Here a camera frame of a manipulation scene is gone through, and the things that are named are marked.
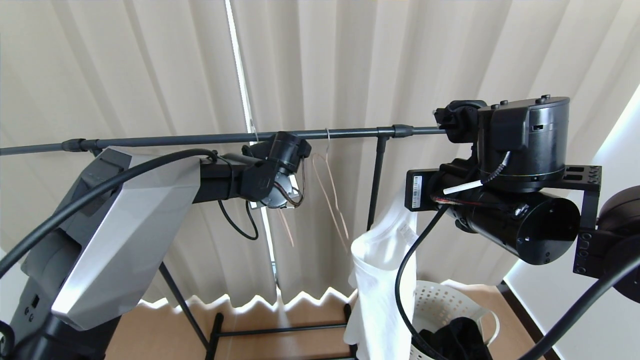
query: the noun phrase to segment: basket handle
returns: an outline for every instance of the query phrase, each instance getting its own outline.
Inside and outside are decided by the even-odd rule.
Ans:
[[[485,340],[484,341],[484,344],[486,346],[491,345],[491,343],[493,343],[493,341],[498,337],[498,333],[500,332],[500,320],[498,320],[498,315],[496,315],[491,310],[489,310],[488,312],[493,315],[493,319],[495,320],[495,332],[493,333],[493,335],[491,336],[491,338],[489,340]]]

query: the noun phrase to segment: brown floor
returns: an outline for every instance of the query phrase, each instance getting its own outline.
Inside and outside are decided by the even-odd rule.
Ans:
[[[502,295],[494,286],[461,288],[478,304],[495,311],[500,318],[500,334],[491,344],[494,360],[514,360],[533,346],[533,340],[522,327]],[[207,308],[191,306],[200,326],[209,336],[216,313],[225,315],[223,331],[242,331],[344,321],[344,302],[332,295],[322,306],[301,300],[288,311],[273,310],[258,302],[249,311],[237,313],[228,302]],[[483,323],[493,332],[493,319]],[[215,360],[293,360],[348,356],[342,342],[344,329],[290,332],[222,338]],[[151,309],[138,306],[124,315],[107,351],[106,360],[204,360],[205,351],[184,315],[163,306]]]

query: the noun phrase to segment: clothes rack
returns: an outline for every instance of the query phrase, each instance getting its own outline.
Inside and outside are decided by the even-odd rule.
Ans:
[[[376,161],[374,163],[374,174],[371,185],[371,198],[369,201],[369,213],[367,216],[367,230],[371,228],[374,222],[376,214],[376,205],[378,203],[378,191],[380,189],[380,178],[382,175],[382,165],[384,161],[384,155],[387,148],[387,142],[391,138],[406,138],[413,135],[434,135],[444,134],[445,131],[437,127],[413,127],[408,125],[392,125],[384,127],[366,127],[366,128],[354,128],[354,129],[320,129],[320,130],[302,130],[302,131],[290,131],[290,133],[299,136],[305,140],[323,139],[323,138],[371,138],[378,139],[376,145]],[[97,156],[101,150],[109,146],[122,146],[122,147],[146,147],[146,146],[168,146],[168,145],[204,145],[214,143],[239,143],[239,142],[252,142],[267,140],[270,136],[274,135],[274,132],[266,133],[235,133],[235,134],[213,134],[213,135],[186,135],[186,136],[157,136],[147,138],[119,138],[119,139],[93,139],[87,140],[84,138],[70,139],[61,143],[48,143],[42,145],[27,145],[18,147],[5,147],[0,149],[0,156],[16,155],[16,154],[33,154],[37,152],[52,152],[52,151],[68,151],[68,152],[91,152],[94,156]],[[205,360],[214,360],[216,356],[216,350],[218,347],[218,340],[220,338],[229,336],[247,336],[257,334],[275,334],[281,332],[294,332],[294,331],[313,331],[321,329],[334,329],[339,327],[346,327],[351,315],[351,306],[345,304],[344,306],[344,323],[330,323],[322,325],[310,325],[310,326],[297,326],[286,327],[277,329],[258,329],[250,331],[232,331],[222,332],[222,323],[224,316],[221,313],[216,314],[213,329],[207,340],[202,329],[198,325],[193,316],[191,310],[186,304],[184,297],[180,293],[171,273],[166,268],[164,263],[160,265],[160,273],[164,280],[167,282],[171,293],[179,303],[180,308],[184,312],[185,316],[189,320],[192,328],[196,332],[196,335],[203,343],[207,355]],[[347,357],[327,357],[323,359],[315,360],[356,360],[357,346],[349,346],[349,356]]]

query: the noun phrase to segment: curtain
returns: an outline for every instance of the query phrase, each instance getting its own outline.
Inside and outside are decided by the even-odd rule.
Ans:
[[[640,83],[640,3],[612,1],[232,1],[258,131],[434,126],[455,99],[488,103],[572,98],[567,161],[589,161]],[[0,3],[1,146],[69,138],[246,131],[223,1]],[[326,140],[311,142],[324,154]],[[240,144],[210,145],[237,152]],[[148,149],[164,153],[171,149]],[[330,166],[349,242],[366,227],[374,139],[332,140]],[[377,214],[406,171],[468,156],[443,135],[387,144]],[[51,214],[89,154],[0,158],[1,245]],[[319,165],[323,183],[328,174]],[[351,268],[310,161],[304,205],[267,211],[285,302],[331,286],[351,293]],[[250,224],[241,201],[231,217]],[[419,227],[433,214],[423,213]],[[194,206],[166,264],[186,297],[273,303],[264,224],[234,232],[217,204]],[[443,218],[418,253],[419,277],[498,283],[515,258]],[[167,296],[158,278],[145,299]]]

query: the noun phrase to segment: perforated basket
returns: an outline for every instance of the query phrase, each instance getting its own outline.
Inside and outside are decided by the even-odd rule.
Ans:
[[[413,326],[418,331],[426,329],[436,332],[443,326],[448,325],[451,320],[464,316],[476,321],[480,333],[484,335],[481,319],[489,313],[495,319],[495,332],[489,340],[484,342],[486,345],[492,343],[500,331],[498,316],[493,311],[483,308],[460,291],[446,285],[430,281],[418,281],[415,287]],[[412,345],[409,359],[428,360],[432,358]]]

